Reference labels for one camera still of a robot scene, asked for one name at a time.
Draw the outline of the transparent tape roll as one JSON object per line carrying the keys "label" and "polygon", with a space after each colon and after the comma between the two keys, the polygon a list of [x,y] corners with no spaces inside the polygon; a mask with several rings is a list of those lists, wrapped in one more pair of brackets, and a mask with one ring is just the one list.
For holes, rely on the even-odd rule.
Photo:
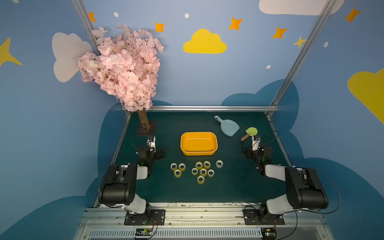
{"label": "transparent tape roll", "polygon": [[216,167],[217,167],[217,168],[222,168],[223,165],[224,165],[224,162],[223,162],[222,160],[217,160],[217,161],[216,161]]}

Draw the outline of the yellow plastic storage box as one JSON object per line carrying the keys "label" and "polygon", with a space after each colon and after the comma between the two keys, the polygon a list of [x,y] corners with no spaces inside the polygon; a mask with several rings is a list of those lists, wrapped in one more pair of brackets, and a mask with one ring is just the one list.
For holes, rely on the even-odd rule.
{"label": "yellow plastic storage box", "polygon": [[218,140],[212,132],[186,132],[180,147],[186,156],[211,156],[218,150]]}

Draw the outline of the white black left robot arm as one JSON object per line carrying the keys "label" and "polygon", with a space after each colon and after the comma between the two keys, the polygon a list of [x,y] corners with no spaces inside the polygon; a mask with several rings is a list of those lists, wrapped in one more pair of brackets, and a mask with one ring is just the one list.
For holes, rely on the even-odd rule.
{"label": "white black left robot arm", "polygon": [[165,148],[141,146],[138,163],[110,165],[99,186],[99,202],[109,208],[123,208],[131,215],[148,215],[148,202],[136,193],[137,181],[150,178],[155,160],[164,159]]}

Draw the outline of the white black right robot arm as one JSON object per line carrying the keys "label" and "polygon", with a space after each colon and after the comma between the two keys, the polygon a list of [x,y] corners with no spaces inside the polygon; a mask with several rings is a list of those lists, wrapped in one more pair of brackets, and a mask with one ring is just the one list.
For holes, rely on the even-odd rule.
{"label": "white black right robot arm", "polygon": [[315,169],[275,165],[271,148],[242,147],[242,155],[255,161],[258,172],[265,177],[285,183],[286,193],[263,202],[261,216],[281,216],[294,211],[326,209],[329,199]]}

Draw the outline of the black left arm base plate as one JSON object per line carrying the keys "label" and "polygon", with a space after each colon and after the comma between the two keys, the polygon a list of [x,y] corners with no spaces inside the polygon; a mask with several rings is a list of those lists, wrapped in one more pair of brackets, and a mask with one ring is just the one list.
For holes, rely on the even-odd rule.
{"label": "black left arm base plate", "polygon": [[152,209],[146,211],[144,214],[131,214],[127,212],[124,225],[125,226],[149,226],[158,225],[163,226],[165,224],[165,210]]}

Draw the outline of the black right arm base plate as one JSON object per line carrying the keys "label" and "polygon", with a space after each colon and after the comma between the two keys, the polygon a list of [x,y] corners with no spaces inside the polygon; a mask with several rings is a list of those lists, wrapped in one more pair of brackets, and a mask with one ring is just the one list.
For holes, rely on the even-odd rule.
{"label": "black right arm base plate", "polygon": [[246,225],[285,225],[283,216],[255,209],[243,209],[243,217]]}

